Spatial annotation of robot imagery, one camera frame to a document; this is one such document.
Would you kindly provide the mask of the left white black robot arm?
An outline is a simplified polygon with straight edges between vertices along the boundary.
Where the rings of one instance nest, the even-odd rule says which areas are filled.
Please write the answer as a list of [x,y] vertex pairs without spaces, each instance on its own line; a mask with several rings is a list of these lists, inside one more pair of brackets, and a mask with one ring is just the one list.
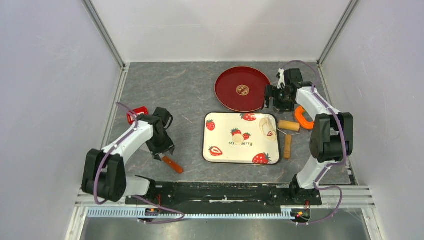
[[153,115],[139,115],[119,139],[102,149],[91,149],[85,158],[81,190],[92,195],[97,205],[132,196],[138,196],[145,204],[153,203],[157,198],[152,187],[154,180],[130,176],[125,166],[140,148],[156,160],[166,152],[173,153],[175,145],[167,133],[173,119],[165,109]]

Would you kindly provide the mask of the wooden dough roller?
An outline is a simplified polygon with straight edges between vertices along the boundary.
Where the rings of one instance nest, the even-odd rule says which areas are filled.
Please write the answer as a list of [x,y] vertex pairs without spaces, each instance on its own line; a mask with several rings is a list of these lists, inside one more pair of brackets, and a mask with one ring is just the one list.
[[292,142],[293,142],[293,135],[290,133],[287,133],[287,131],[298,133],[300,129],[301,129],[301,126],[297,122],[287,121],[287,120],[278,121],[278,130],[285,135],[284,148],[283,148],[283,158],[285,160],[289,160],[291,158]]

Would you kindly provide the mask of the white dough piece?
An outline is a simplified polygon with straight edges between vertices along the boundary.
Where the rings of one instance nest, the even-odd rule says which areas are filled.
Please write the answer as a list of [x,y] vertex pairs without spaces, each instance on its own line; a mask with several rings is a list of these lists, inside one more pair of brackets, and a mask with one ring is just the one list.
[[234,134],[233,136],[232,136],[232,141],[236,144],[236,145],[241,145],[243,142],[244,142],[244,137],[243,137],[243,135],[242,134],[240,134],[240,133],[237,133],[237,134]]

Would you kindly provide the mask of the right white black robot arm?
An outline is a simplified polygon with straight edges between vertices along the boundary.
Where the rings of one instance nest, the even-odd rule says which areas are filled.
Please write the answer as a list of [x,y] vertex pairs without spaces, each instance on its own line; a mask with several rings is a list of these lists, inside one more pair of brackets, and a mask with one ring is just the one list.
[[320,181],[332,167],[346,164],[353,151],[354,118],[352,114],[331,106],[310,82],[291,83],[284,88],[267,85],[265,108],[269,107],[270,100],[281,112],[292,112],[298,104],[313,118],[309,140],[311,156],[304,168],[293,177],[288,191],[293,203],[302,204],[318,194]]

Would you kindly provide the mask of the metal scraper orange handle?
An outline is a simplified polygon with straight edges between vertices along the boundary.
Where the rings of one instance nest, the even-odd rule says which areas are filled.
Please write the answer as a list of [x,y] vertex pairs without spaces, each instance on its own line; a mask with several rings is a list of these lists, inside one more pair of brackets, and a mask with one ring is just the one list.
[[169,156],[166,155],[166,151],[168,149],[162,149],[162,150],[159,150],[159,151],[149,150],[148,146],[145,145],[145,144],[142,145],[140,149],[143,150],[143,151],[145,151],[145,152],[148,152],[150,154],[152,154],[152,151],[154,151],[154,152],[161,152],[163,154],[162,155],[162,162],[166,163],[176,173],[178,173],[178,174],[182,174],[183,173],[183,168],[180,165],[178,165],[175,161],[173,161]]

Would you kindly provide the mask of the round red plate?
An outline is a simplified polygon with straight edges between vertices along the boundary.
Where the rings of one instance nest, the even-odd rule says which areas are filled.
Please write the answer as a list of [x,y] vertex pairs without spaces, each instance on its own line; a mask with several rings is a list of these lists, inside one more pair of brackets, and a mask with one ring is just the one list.
[[265,90],[270,85],[270,80],[261,71],[248,66],[236,66],[220,74],[214,91],[218,101],[229,110],[250,113],[263,108]]

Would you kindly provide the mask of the white strawberry tray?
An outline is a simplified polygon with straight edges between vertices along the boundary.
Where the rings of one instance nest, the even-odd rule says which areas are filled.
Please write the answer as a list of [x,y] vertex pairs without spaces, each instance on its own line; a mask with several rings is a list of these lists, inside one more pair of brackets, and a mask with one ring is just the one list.
[[208,113],[202,156],[209,163],[277,164],[282,153],[276,117],[269,113]]

